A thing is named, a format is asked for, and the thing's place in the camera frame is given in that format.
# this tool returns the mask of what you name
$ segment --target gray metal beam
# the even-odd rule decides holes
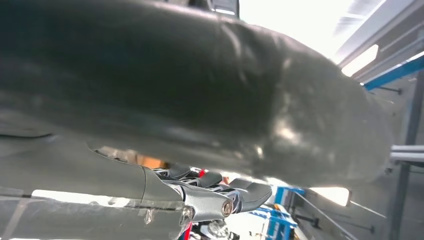
[[[422,5],[422,0],[386,0],[337,50],[332,60],[341,68],[346,66]]]

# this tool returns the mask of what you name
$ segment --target metal pipe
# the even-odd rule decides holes
[[[424,145],[393,145],[391,151],[396,153],[424,153]]]
[[[421,152],[392,152],[390,154],[392,161],[424,163],[424,153]]]

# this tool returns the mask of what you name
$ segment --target clear plastic wrap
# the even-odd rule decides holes
[[[192,218],[182,201],[0,187],[2,240],[174,240]]]

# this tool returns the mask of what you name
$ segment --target black plastic part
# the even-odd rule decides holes
[[[208,171],[198,179],[199,187],[207,188],[214,184],[219,184],[223,180],[223,176],[218,172]]]
[[[175,179],[182,179],[185,176],[187,176],[191,170],[190,166],[183,165],[183,164],[171,164],[169,169],[169,177],[175,178]]]

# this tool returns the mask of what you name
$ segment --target ceiling light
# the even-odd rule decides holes
[[[236,13],[233,11],[228,11],[228,10],[219,9],[219,8],[215,9],[215,12],[221,13],[221,14],[236,15]]]
[[[353,59],[345,67],[343,67],[341,69],[342,73],[344,73],[348,77],[351,77],[357,71],[361,70],[366,65],[371,63],[374,59],[376,59],[378,51],[379,51],[379,46],[377,44],[371,46],[366,51],[364,51],[361,55]]]
[[[344,187],[311,187],[310,189],[343,207],[351,201],[352,193]]]

